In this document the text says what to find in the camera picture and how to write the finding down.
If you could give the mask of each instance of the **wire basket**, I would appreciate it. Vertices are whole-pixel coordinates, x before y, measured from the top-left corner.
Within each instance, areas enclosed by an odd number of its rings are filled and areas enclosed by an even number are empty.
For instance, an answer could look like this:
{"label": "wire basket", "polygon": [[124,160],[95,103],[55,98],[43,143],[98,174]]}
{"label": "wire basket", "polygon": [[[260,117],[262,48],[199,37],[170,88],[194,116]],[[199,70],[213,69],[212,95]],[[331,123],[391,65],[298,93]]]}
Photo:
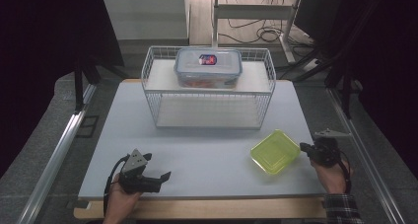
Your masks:
{"label": "wire basket", "polygon": [[276,85],[266,48],[235,48],[243,73],[233,90],[182,88],[174,73],[179,46],[151,46],[142,87],[157,127],[259,129]]}

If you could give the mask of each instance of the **human hand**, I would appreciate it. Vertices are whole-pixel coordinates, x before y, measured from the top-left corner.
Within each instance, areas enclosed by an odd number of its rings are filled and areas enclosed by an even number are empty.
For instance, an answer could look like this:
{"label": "human hand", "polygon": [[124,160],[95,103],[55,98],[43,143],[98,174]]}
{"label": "human hand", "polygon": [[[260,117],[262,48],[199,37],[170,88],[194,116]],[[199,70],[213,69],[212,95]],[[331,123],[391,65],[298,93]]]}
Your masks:
{"label": "human hand", "polygon": [[[349,169],[348,163],[342,160],[344,166]],[[315,161],[311,160],[311,165],[316,170],[317,177],[320,183],[323,185],[327,193],[344,193],[346,189],[346,183],[344,173],[338,164],[330,168],[319,165]],[[353,170],[350,169],[350,176],[353,174]]]}
{"label": "human hand", "polygon": [[133,210],[142,192],[126,193],[119,184],[119,174],[113,178],[108,193],[104,224],[121,223]]}

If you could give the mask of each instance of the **yellow-green plastic container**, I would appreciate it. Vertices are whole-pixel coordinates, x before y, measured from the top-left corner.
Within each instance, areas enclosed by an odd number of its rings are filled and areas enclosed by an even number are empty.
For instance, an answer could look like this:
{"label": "yellow-green plastic container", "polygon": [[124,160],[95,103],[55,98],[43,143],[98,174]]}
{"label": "yellow-green plastic container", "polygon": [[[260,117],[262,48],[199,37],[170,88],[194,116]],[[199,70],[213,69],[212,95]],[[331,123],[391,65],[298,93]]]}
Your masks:
{"label": "yellow-green plastic container", "polygon": [[301,153],[300,147],[276,129],[250,151],[252,160],[268,174],[278,174]]}

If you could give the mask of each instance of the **plastic food container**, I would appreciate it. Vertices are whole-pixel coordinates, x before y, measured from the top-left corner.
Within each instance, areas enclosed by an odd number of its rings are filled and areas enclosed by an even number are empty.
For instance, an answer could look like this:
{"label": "plastic food container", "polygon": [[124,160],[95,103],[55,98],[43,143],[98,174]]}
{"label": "plastic food container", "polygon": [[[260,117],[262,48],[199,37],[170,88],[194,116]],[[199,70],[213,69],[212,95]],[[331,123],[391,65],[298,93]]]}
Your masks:
{"label": "plastic food container", "polygon": [[268,174],[278,174],[301,153],[300,147],[276,129],[250,151],[252,160]]}
{"label": "plastic food container", "polygon": [[182,48],[174,71],[181,87],[233,89],[243,72],[241,53],[234,49]]}

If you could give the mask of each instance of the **metal rail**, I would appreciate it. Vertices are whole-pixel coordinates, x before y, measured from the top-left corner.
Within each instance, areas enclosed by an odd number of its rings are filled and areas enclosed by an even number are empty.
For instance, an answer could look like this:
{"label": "metal rail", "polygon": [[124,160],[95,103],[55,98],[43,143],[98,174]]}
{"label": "metal rail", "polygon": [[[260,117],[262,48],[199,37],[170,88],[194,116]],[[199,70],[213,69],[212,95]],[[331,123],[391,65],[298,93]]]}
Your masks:
{"label": "metal rail", "polygon": [[380,200],[387,217],[390,220],[390,223],[405,223],[401,213],[399,212],[396,201],[394,200],[390,190],[382,179],[375,164],[373,163],[372,157],[369,155],[369,152],[367,151],[365,144],[360,138],[356,127],[354,126],[352,120],[345,116],[344,111],[339,106],[341,105],[341,102],[339,100],[336,89],[327,89],[327,92],[332,100],[335,110],[343,122],[345,129],[351,134],[350,138],[354,143],[354,149],[360,157],[360,161],[365,168],[365,171],[377,193],[378,199]]}
{"label": "metal rail", "polygon": [[40,176],[34,191],[32,192],[21,216],[17,223],[34,223],[49,190],[55,181],[56,175],[61,168],[62,162],[67,155],[68,149],[77,133],[89,106],[91,97],[96,90],[96,86],[89,85],[84,93],[84,105],[78,114],[73,114],[67,124],[58,144],[55,147],[42,175]]}

